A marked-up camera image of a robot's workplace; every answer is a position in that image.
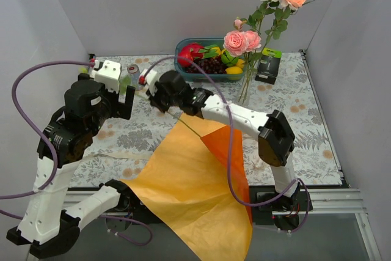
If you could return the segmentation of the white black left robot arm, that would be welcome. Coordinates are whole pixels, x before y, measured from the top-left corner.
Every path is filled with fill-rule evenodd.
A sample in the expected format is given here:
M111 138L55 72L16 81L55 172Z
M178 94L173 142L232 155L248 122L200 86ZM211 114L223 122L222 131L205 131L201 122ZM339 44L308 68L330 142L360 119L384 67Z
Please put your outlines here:
M42 132L33 194L19 225L7 232L9 241L28 244L29 253L38 259L55 257L68 252L94 219L130 206L131 189L110 180L80 203L63 207L71 178L93 137L109 118L130 119L134 94L134 87L128 86L121 102L118 90L85 74L78 76L64 94L64 106Z

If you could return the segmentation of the orange paper bouquet wrap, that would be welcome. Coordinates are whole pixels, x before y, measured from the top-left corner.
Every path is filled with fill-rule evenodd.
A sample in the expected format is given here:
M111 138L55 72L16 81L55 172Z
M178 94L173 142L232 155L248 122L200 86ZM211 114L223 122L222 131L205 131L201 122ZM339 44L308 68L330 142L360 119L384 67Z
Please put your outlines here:
M244 260L252 237L239 130L180 121L126 184L201 260Z

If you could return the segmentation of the green leafy flower stem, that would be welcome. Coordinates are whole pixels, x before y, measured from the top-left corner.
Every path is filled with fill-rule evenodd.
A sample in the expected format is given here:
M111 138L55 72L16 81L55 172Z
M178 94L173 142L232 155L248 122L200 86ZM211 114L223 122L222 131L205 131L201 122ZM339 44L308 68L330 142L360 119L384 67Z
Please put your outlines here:
M257 72L257 64L260 58L262 57L261 51L252 51L244 54L244 77L241 84L241 88L238 92L237 102L245 106L249 102L249 88L250 84L254 78L254 74Z

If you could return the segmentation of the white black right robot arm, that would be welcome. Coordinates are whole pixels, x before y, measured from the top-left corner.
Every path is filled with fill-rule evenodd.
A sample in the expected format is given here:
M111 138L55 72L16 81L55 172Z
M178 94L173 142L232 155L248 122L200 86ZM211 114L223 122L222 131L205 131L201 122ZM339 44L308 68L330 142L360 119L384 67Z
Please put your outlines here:
M270 165L277 196L265 204L277 202L282 210L293 209L299 202L300 183L293 166L295 135L284 113L257 112L227 101L222 94L191 87L176 71L159 74L145 72L147 95L161 112L176 106L190 116L223 123L258 142L258 155Z

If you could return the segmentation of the pink rose stem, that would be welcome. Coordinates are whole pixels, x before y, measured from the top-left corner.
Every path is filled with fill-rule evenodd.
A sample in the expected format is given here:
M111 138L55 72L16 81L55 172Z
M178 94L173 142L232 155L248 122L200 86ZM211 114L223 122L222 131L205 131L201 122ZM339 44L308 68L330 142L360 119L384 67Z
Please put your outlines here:
M223 51L228 51L232 56L238 56L244 60L244 54L261 50L261 37L257 31L243 30L247 24L245 19L237 18L233 22L234 30L224 36Z

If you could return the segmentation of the cream printed ribbon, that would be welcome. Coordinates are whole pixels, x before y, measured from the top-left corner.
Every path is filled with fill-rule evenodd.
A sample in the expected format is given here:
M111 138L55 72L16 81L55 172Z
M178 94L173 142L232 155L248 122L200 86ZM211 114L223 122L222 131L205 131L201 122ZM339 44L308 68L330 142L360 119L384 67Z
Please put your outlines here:
M99 157L137 161L137 160L149 160L151 156L152 155L148 153L131 153L131 152L90 153L87 156L82 157L79 162L84 163L87 162L88 160L92 160L94 158L99 158Z

